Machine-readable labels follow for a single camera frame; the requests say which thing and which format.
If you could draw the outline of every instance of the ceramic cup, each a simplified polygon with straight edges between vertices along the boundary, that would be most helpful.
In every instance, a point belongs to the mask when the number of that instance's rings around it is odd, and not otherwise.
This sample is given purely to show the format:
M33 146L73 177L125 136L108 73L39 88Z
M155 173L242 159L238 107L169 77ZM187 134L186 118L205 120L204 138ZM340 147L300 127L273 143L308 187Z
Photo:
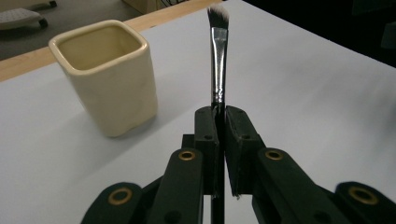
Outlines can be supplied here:
M98 22L53 37L49 48L105 135L122 135L156 115L149 43L131 27Z

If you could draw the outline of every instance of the white tabletop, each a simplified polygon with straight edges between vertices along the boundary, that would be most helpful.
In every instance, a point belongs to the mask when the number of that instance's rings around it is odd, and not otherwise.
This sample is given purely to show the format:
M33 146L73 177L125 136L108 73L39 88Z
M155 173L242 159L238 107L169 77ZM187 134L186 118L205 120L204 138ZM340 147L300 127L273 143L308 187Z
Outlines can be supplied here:
M222 4L226 103L318 185L358 181L396 201L396 69L242 1ZM106 187L163 175L194 111L210 105L209 23L202 10L142 35L159 113L121 138L102 136L57 63L0 83L0 223L79 223ZM226 223L257 222L251 197L226 196Z

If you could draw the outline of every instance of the silver metal ferrule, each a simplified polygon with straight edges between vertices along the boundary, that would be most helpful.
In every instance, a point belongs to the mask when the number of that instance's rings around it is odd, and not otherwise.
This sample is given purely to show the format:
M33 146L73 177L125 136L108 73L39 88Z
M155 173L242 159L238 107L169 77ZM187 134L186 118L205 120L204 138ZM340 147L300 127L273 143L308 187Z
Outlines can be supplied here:
M212 27L210 39L212 49L212 104L224 104L228 30Z

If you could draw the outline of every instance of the caster wheel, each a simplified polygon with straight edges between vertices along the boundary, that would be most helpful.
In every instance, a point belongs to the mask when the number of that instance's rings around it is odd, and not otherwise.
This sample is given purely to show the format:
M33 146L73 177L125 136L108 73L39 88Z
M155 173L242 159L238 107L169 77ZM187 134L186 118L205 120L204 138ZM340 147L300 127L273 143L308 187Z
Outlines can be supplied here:
M49 26L49 23L47 22L46 19L41 19L38 23L40 23L42 29L47 28Z
M55 1L50 1L49 2L50 7L57 7L58 4Z

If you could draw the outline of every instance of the paintbrush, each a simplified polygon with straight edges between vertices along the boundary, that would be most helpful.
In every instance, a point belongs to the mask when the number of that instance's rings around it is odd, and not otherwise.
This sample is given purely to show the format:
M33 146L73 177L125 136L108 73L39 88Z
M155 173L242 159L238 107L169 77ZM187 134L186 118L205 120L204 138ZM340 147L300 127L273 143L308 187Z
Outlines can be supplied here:
M228 44L227 11L212 5L207 9L210 23L212 56L212 111L219 138L219 151L215 163L215 186L212 195L212 223L224 223L224 130L225 130L225 68Z

